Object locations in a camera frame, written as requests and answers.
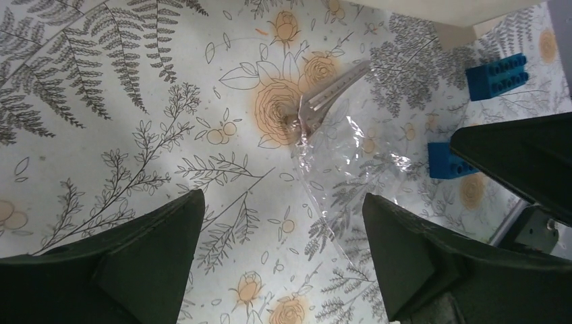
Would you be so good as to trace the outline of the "cream three-drawer organizer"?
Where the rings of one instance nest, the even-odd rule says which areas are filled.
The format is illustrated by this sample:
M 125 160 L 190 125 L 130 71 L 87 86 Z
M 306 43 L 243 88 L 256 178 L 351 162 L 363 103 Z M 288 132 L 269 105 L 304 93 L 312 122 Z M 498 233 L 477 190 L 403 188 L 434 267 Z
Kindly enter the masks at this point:
M 467 45 L 500 24 L 509 14 L 541 4 L 538 0 L 365 0 L 375 9 L 433 23 L 443 49 Z

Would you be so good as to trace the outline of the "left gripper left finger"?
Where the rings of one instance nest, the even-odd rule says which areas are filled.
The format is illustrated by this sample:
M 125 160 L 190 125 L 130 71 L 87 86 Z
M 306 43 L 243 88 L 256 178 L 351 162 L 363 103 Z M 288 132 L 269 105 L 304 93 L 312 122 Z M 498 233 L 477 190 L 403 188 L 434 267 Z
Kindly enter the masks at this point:
M 204 212 L 194 190 L 89 238 L 1 259 L 1 322 L 176 323 Z

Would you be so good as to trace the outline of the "clear plastic bag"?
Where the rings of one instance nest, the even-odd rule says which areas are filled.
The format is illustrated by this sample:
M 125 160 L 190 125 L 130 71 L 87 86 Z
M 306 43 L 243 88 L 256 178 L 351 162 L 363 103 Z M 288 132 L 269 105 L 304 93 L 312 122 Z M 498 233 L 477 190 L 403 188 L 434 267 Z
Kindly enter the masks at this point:
M 373 101 L 363 59 L 309 90 L 299 102 L 292 159 L 319 214 L 310 230 L 309 256 L 332 244 L 358 268 L 371 252 L 362 206 L 367 194 L 395 202 L 411 167 L 392 117 Z

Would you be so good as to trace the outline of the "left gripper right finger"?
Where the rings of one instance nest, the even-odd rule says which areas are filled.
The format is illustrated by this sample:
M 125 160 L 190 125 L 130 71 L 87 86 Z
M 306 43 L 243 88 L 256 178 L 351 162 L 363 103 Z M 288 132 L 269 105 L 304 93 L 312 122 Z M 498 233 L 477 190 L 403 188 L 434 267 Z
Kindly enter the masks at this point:
M 390 321 L 571 322 L 570 261 L 473 240 L 370 193 L 362 215 Z

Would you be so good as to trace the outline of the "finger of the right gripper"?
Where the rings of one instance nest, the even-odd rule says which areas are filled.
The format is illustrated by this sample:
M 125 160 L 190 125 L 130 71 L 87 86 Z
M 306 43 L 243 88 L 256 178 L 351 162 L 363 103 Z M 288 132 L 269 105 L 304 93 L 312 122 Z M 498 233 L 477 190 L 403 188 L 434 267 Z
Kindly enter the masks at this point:
M 458 129 L 451 151 L 571 225 L 571 113 Z

